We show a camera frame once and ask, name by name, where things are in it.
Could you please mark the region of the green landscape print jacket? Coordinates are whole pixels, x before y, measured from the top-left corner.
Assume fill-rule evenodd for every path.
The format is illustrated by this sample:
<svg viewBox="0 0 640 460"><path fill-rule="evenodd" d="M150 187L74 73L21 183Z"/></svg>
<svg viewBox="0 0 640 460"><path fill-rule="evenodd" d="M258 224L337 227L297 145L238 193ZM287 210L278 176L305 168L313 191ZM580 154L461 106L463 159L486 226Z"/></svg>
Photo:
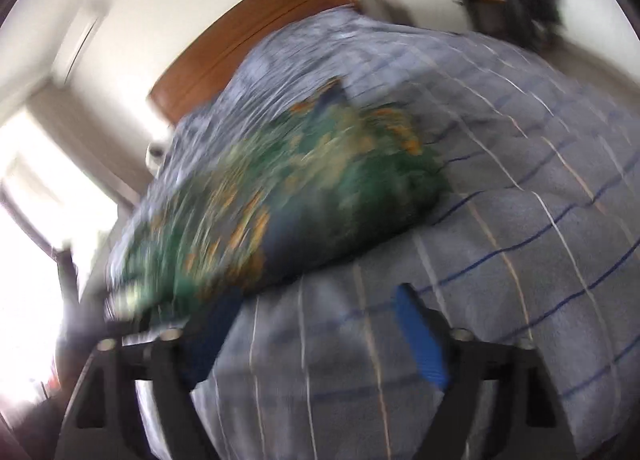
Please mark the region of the green landscape print jacket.
<svg viewBox="0 0 640 460"><path fill-rule="evenodd" d="M275 286L396 236L447 188L408 113L360 109L330 79L136 228L108 308L118 319L182 318L225 288Z"/></svg>

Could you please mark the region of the beige window curtain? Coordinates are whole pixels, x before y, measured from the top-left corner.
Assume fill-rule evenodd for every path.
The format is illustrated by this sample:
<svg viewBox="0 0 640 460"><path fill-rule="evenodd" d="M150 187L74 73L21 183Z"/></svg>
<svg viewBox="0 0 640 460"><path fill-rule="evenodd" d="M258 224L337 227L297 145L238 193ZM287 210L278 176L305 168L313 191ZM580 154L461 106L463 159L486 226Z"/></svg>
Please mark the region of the beige window curtain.
<svg viewBox="0 0 640 460"><path fill-rule="evenodd" d="M42 128L111 198L133 209L152 176L143 160L104 128L73 92L47 82L30 94L26 107Z"/></svg>

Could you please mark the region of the blue plaid duvet bed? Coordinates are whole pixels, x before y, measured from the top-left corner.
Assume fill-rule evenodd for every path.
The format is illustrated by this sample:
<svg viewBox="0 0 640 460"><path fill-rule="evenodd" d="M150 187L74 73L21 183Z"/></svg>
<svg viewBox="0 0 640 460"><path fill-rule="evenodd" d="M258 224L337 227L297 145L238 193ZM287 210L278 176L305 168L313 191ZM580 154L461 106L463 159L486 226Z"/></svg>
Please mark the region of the blue plaid duvet bed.
<svg viewBox="0 0 640 460"><path fill-rule="evenodd" d="M269 35L175 130L129 225L326 80L394 102L451 192L418 227L248 302L194 402L225 459L408 459L439 394L393 311L408 282L455 327L532 341L579 457L639 400L639 116L494 38L339 7Z"/></svg>

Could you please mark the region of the small white desk fan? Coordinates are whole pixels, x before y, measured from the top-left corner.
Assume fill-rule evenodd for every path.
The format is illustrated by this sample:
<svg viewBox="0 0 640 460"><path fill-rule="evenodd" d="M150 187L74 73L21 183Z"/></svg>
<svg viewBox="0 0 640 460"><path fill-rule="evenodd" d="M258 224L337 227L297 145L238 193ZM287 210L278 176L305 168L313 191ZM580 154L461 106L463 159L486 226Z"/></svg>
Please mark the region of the small white desk fan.
<svg viewBox="0 0 640 460"><path fill-rule="evenodd" d="M166 142L151 142L145 151L145 166L148 171L157 176L162 168L167 152Z"/></svg>

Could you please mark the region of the brown wooden headboard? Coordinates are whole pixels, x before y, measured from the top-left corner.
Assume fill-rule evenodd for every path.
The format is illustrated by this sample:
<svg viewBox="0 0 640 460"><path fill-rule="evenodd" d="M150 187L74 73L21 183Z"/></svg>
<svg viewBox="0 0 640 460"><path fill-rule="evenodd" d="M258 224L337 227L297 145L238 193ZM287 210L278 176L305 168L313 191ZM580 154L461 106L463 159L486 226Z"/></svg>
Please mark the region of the brown wooden headboard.
<svg viewBox="0 0 640 460"><path fill-rule="evenodd" d="M247 54L288 24L360 0L243 0L196 38L150 90L152 106L171 124L221 93Z"/></svg>

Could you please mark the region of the white wall air conditioner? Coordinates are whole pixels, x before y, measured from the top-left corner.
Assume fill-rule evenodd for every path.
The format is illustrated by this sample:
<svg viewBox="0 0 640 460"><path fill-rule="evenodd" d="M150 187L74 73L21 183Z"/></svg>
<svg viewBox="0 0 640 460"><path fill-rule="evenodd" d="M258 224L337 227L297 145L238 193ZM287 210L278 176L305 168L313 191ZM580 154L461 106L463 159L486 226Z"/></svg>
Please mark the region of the white wall air conditioner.
<svg viewBox="0 0 640 460"><path fill-rule="evenodd" d="M81 7L70 22L51 66L51 80L64 87L106 15L96 4Z"/></svg>

